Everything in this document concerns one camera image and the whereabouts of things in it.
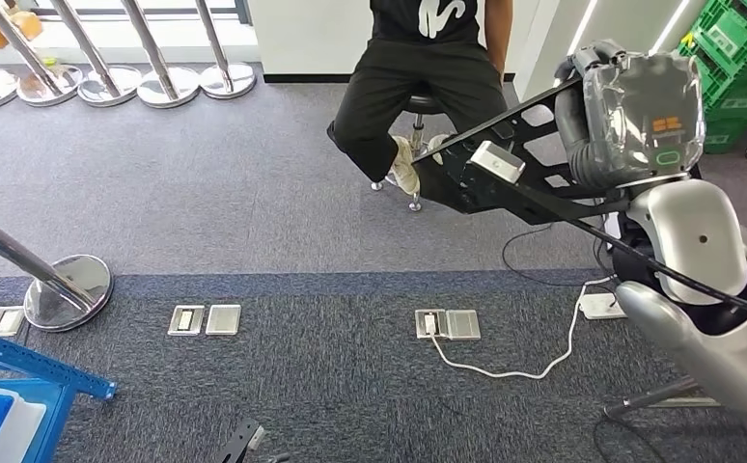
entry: blue carpet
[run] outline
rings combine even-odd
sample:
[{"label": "blue carpet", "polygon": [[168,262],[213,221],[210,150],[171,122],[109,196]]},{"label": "blue carpet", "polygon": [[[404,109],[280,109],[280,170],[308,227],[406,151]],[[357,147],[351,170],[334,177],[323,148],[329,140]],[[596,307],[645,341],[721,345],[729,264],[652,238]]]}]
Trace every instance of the blue carpet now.
[{"label": "blue carpet", "polygon": [[[0,279],[0,304],[20,302],[27,283]],[[680,375],[626,321],[580,320],[575,353],[540,382],[448,368],[413,328],[417,309],[475,309],[482,340],[445,342],[450,358],[540,371],[566,348],[577,293],[508,272],[124,276],[88,325],[18,341],[121,385],[108,403],[76,403],[56,463],[208,463],[242,417],[268,430],[247,463],[284,451],[293,462],[601,462],[601,406]],[[218,302],[243,306],[236,337],[166,335],[176,304]],[[723,411],[628,418],[666,461],[747,461]],[[659,461],[616,428],[598,438],[610,461]]]}]

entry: printed logo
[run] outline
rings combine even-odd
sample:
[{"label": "printed logo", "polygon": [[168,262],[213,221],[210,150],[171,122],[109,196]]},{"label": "printed logo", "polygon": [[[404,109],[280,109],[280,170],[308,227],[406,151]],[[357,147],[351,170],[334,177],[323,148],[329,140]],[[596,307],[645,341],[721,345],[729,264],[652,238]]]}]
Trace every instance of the printed logo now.
[{"label": "printed logo", "polygon": [[461,19],[467,9],[462,0],[454,0],[440,13],[440,2],[441,0],[422,0],[422,4],[419,5],[419,32],[429,39],[436,38],[448,25],[453,13],[456,13],[456,19]]}]

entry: person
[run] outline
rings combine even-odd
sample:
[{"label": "person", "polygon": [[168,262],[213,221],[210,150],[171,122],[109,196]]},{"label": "person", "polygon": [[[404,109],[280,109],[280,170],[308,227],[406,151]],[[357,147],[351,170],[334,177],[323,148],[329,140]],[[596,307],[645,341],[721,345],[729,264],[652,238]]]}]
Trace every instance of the person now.
[{"label": "person", "polygon": [[371,181],[392,172],[405,193],[420,192],[409,142],[388,134],[417,86],[429,88],[459,133],[507,111],[502,83],[512,0],[484,0],[486,48],[478,7],[478,0],[371,0],[373,37],[328,127]]}]

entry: sneaker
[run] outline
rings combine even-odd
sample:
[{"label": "sneaker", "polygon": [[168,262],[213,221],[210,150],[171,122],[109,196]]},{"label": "sneaker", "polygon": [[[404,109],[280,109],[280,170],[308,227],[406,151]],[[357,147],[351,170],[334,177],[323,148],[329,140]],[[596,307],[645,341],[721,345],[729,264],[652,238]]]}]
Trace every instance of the sneaker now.
[{"label": "sneaker", "polygon": [[[435,137],[431,138],[428,142],[428,150],[433,151],[439,147],[442,146],[443,143],[445,143],[445,140],[450,137],[449,134],[443,133],[441,135],[436,135]],[[442,153],[438,152],[433,155],[433,160],[436,161],[436,164],[443,166],[445,163],[442,160]]]},{"label": "sneaker", "polygon": [[391,173],[402,191],[408,195],[415,195],[419,193],[419,176],[413,168],[413,150],[410,148],[410,142],[404,137],[394,137],[394,141],[397,142],[399,151],[391,167]]}]

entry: white pillar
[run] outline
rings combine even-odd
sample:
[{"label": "white pillar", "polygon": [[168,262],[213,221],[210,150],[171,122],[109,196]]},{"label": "white pillar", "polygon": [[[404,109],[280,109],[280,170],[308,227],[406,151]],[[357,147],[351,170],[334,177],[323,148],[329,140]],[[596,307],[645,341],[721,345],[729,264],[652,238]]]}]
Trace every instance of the white pillar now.
[{"label": "white pillar", "polygon": [[[575,42],[612,39],[630,51],[650,51],[658,38],[672,49],[686,35],[706,0],[541,0],[515,76],[524,101],[553,86],[555,68]],[[592,7],[592,13],[586,15]],[[586,27],[579,31],[582,19]]]}]

